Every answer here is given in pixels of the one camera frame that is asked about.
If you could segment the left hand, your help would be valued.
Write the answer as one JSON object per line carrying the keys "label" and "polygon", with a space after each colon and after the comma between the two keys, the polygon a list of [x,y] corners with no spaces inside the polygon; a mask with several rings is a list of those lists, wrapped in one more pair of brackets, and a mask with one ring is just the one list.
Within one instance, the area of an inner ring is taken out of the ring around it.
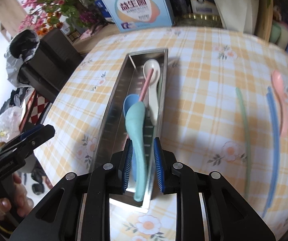
{"label": "left hand", "polygon": [[[17,173],[13,174],[13,181],[15,184],[14,202],[16,211],[20,217],[24,218],[31,212],[32,206],[28,203],[26,188]],[[1,211],[9,212],[11,207],[11,202],[7,198],[0,199]]]}

